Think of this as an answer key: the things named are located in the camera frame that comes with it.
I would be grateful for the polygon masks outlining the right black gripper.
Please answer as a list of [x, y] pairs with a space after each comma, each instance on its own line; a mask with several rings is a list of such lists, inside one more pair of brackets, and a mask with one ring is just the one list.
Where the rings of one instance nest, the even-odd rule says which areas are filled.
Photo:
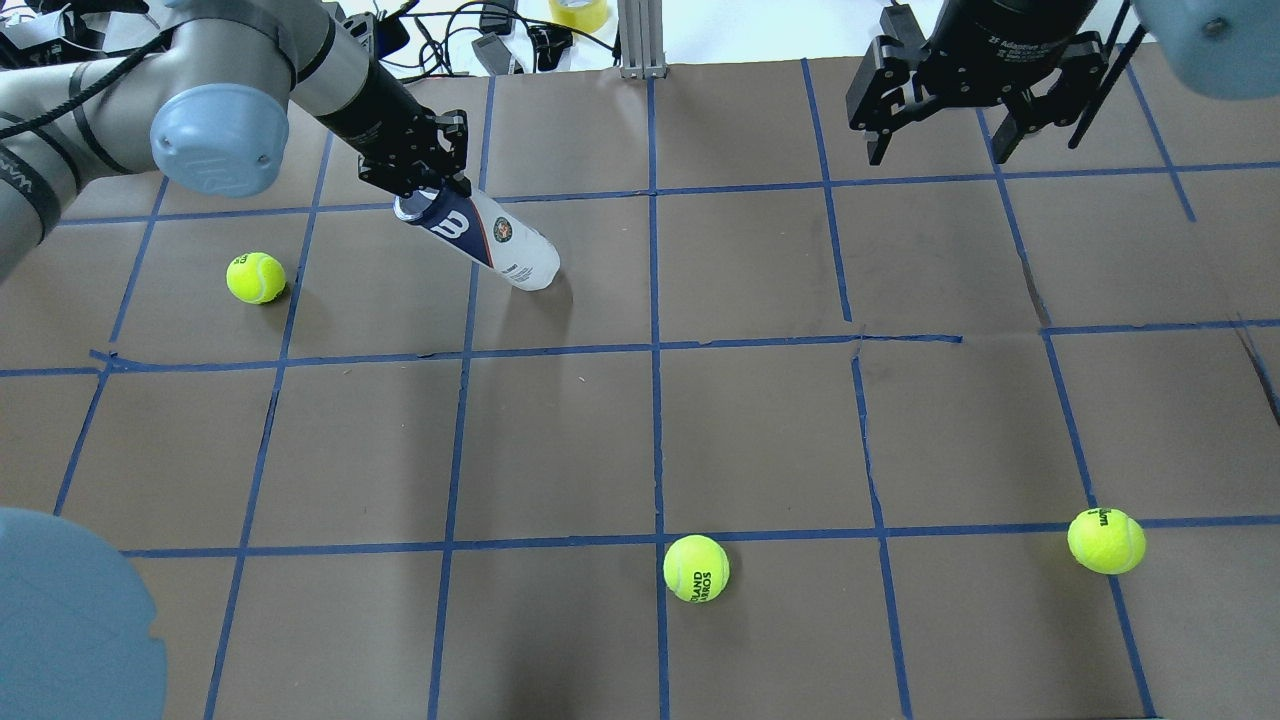
[[[936, 113], [936, 96], [959, 106], [1000, 100], [1007, 115], [991, 140], [998, 164], [1028, 135], [1074, 124], [1107, 69], [1100, 33], [1080, 33], [1094, 6], [945, 1], [928, 40], [910, 6], [884, 6], [846, 92], [847, 124], [863, 133], [869, 164], [883, 161], [895, 132]], [[1036, 82], [1053, 70], [1057, 79], [1037, 95]]]

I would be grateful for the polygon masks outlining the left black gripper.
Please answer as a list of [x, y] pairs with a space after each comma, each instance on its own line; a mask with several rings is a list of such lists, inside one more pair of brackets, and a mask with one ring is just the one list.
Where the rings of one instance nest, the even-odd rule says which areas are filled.
[[358, 151], [357, 177], [398, 196], [396, 217], [404, 223], [429, 223], [439, 210], [436, 190], [468, 199], [466, 174], [468, 114], [462, 109], [438, 113], [413, 102], [404, 120], [385, 122], [371, 143]]

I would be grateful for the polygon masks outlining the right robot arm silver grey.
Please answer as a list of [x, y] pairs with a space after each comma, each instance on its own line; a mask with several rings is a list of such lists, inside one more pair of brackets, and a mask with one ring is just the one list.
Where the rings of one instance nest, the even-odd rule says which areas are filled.
[[1107, 36], [1085, 29], [1093, 1], [946, 1], [925, 32], [887, 3], [847, 88], [847, 126], [879, 165], [905, 126], [945, 109], [1005, 108], [989, 141], [1006, 163], [1048, 126], [1076, 147], [1139, 45], [1153, 38], [1179, 81], [1221, 100], [1277, 94], [1275, 1], [1125, 1]]

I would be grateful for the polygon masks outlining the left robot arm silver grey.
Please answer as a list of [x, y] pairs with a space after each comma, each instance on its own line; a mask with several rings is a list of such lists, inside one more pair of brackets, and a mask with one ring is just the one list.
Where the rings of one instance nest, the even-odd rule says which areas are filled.
[[[317, 1], [170, 1], [116, 59], [3, 72], [3, 274], [87, 183], [160, 170], [246, 197], [278, 178], [298, 105], [410, 197], [466, 196], [467, 122], [421, 106]], [[165, 644], [131, 562], [55, 514], [3, 509], [3, 716], [160, 719]]]

